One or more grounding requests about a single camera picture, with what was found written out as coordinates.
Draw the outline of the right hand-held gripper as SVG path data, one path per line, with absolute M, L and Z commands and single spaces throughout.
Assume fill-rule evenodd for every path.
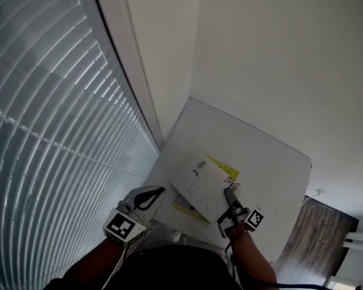
M 243 208 L 231 187 L 224 190 L 224 195 L 230 208 L 217 221 L 222 238 L 227 238 L 239 224 L 245 225 L 246 230 L 256 231 L 264 220 L 264 215 L 256 208 Z

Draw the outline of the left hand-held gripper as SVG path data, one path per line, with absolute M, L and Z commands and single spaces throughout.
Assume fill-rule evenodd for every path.
M 164 187 L 149 185 L 131 190 L 103 225 L 105 236 L 122 248 L 144 238 L 151 229 L 151 219 L 166 195 Z

